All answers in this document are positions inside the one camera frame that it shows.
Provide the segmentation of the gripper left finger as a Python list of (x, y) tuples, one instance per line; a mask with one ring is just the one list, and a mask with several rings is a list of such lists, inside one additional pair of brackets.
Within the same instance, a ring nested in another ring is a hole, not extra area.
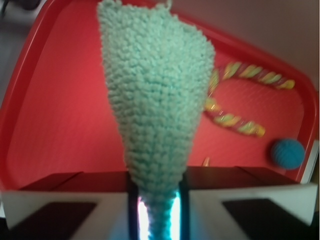
[(2, 195), (3, 240), (136, 240), (137, 189), (126, 171), (54, 173)]

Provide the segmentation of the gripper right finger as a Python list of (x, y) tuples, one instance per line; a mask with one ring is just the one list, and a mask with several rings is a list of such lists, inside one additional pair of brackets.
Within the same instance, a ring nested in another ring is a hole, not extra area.
[(190, 166), (180, 183), (180, 238), (316, 240), (317, 192), (263, 167)]

